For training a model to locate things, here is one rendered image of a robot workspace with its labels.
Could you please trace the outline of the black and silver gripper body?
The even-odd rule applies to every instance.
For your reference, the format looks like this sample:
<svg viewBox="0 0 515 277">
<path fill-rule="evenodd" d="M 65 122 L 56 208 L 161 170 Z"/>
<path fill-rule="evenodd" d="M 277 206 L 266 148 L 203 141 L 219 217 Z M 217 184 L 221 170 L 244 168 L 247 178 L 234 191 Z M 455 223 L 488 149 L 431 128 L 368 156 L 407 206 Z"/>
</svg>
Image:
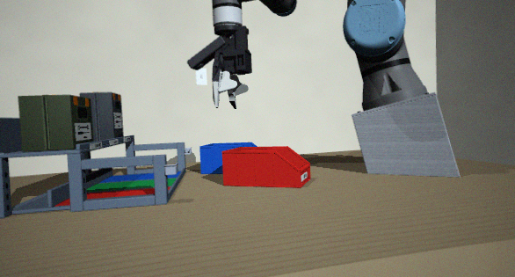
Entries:
<svg viewBox="0 0 515 277">
<path fill-rule="evenodd" d="M 251 74 L 251 53 L 248 49 L 249 29 L 246 26 L 220 25 L 214 28 L 214 34 L 221 35 L 226 42 L 224 46 L 215 51 L 214 55 L 220 58 L 222 72 L 228 71 L 230 75 Z"/>
</svg>

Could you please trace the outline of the red plastic bin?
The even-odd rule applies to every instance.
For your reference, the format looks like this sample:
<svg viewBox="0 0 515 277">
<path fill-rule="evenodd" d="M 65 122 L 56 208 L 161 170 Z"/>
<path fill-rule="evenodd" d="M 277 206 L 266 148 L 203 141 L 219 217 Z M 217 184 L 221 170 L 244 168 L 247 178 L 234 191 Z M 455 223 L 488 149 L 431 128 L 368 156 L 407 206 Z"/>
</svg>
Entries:
<svg viewBox="0 0 515 277">
<path fill-rule="evenodd" d="M 225 186 L 301 188 L 310 180 L 309 162 L 288 146 L 224 150 L 222 169 Z"/>
</svg>

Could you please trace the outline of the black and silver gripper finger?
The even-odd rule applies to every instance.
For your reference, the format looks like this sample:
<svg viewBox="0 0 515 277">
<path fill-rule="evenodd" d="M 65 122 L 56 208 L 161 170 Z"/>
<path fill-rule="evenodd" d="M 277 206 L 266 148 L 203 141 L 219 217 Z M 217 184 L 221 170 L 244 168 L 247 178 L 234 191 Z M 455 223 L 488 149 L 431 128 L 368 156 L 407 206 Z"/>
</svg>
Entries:
<svg viewBox="0 0 515 277">
<path fill-rule="evenodd" d="M 230 75 L 230 79 L 237 81 L 237 87 L 228 91 L 229 103 L 236 109 L 236 96 L 248 91 L 248 85 L 239 82 L 237 75 Z"/>
<path fill-rule="evenodd" d="M 230 79 L 228 71 L 222 72 L 221 61 L 219 56 L 214 57 L 213 72 L 213 101 L 216 108 L 219 106 L 220 93 L 235 89 L 237 87 L 237 81 Z"/>
</svg>

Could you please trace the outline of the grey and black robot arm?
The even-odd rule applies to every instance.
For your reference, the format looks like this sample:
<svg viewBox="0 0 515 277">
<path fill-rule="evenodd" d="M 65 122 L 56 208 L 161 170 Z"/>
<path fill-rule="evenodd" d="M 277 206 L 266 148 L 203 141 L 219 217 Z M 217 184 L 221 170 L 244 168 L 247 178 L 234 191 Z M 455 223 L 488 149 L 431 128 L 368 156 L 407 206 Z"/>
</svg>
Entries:
<svg viewBox="0 0 515 277">
<path fill-rule="evenodd" d="M 212 0 L 214 27 L 242 26 L 242 2 L 249 1 L 254 0 Z M 259 1 L 281 17 L 292 14 L 297 4 L 297 0 Z M 358 60 L 363 80 L 363 111 L 427 93 L 411 66 L 403 36 L 405 4 L 406 0 L 347 2 L 343 31 Z M 189 67 L 203 68 L 214 59 L 215 51 L 225 44 L 219 36 L 187 61 Z"/>
</svg>

